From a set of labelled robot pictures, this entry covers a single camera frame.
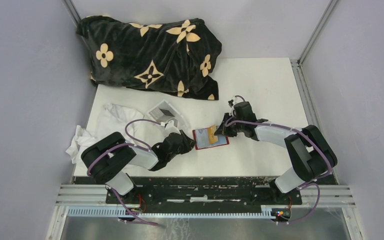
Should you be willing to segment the red leather card holder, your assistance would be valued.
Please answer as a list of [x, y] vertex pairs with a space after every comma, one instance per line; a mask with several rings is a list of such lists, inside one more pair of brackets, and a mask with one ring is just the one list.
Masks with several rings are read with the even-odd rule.
[[216, 125], [194, 129], [192, 134], [195, 141], [195, 149], [203, 150], [228, 145], [229, 140], [226, 136], [215, 135], [216, 129]]

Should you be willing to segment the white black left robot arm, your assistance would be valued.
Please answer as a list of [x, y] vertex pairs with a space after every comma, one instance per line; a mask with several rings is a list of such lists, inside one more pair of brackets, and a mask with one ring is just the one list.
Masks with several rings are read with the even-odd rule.
[[129, 142], [116, 131], [84, 150], [81, 160], [87, 167], [89, 177], [97, 184], [116, 190], [118, 197], [129, 204], [136, 200], [138, 191], [130, 176], [123, 172], [126, 165], [156, 172], [177, 155], [189, 153], [195, 144], [196, 141], [181, 130], [170, 133], [149, 150]]

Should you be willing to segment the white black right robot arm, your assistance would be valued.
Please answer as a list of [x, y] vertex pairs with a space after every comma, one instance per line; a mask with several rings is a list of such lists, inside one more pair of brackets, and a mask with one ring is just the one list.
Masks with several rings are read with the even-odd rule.
[[282, 204], [289, 192], [300, 190], [332, 173], [338, 159], [315, 125], [292, 128], [258, 119], [248, 101], [229, 102], [231, 112], [223, 116], [215, 135], [233, 138], [239, 133], [258, 142], [267, 142], [287, 150], [291, 167], [269, 184], [269, 199]]

